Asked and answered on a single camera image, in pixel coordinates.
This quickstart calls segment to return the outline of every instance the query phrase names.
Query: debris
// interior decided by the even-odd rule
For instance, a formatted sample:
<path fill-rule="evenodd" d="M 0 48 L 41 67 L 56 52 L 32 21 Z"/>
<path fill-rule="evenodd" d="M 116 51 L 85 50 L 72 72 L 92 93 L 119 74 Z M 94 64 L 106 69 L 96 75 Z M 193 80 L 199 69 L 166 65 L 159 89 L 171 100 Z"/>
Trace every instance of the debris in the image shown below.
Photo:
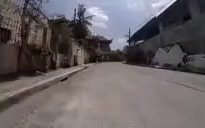
<path fill-rule="evenodd" d="M 205 69 L 205 55 L 198 54 L 198 55 L 190 55 L 187 57 L 187 66 L 193 66 L 199 69 Z"/>
<path fill-rule="evenodd" d="M 175 44 L 166 48 L 159 48 L 152 60 L 152 64 L 177 67 L 179 64 L 182 64 L 185 56 L 186 53 L 182 51 L 178 44 Z"/>

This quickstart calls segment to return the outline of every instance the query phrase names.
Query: street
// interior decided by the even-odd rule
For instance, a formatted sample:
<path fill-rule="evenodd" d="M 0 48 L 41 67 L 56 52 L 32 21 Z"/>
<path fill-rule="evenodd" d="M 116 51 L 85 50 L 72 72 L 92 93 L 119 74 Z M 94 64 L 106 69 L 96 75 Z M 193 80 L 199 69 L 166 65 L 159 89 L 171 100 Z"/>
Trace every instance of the street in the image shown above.
<path fill-rule="evenodd" d="M 97 64 L 1 112 L 0 128 L 205 128 L 205 76 Z"/>

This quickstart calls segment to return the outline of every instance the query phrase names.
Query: asphalt street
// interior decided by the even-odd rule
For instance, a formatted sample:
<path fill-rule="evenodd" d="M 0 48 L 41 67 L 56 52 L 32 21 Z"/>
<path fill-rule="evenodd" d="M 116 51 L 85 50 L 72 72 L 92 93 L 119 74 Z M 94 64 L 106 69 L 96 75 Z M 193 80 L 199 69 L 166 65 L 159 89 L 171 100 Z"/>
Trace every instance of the asphalt street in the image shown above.
<path fill-rule="evenodd" d="M 205 76 L 98 64 L 6 109 L 0 128 L 205 128 Z"/>

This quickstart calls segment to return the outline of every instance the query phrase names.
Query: utility pole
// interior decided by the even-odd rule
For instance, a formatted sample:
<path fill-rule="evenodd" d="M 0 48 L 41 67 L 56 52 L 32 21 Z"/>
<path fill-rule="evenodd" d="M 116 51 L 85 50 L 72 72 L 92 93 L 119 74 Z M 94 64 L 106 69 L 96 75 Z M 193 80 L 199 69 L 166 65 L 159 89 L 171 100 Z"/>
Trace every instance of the utility pole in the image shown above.
<path fill-rule="evenodd" d="M 128 44 L 130 45 L 130 39 L 131 39 L 131 29 L 130 28 L 128 29 L 128 34 L 125 35 L 125 37 L 128 38 Z"/>
<path fill-rule="evenodd" d="M 76 22 L 76 8 L 74 9 L 74 22 Z"/>

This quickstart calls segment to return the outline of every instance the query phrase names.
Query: sky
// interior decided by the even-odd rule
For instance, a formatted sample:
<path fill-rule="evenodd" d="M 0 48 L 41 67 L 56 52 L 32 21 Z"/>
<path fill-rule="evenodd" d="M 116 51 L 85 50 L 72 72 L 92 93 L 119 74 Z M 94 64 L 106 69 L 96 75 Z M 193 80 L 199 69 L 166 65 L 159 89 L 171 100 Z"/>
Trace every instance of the sky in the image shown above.
<path fill-rule="evenodd" d="M 132 34 L 149 19 L 162 12 L 175 0 L 50 0 L 44 7 L 48 15 L 64 14 L 73 19 L 74 8 L 84 3 L 87 15 L 94 15 L 93 34 L 113 39 L 113 50 L 123 49 L 127 45 L 128 28 Z"/>

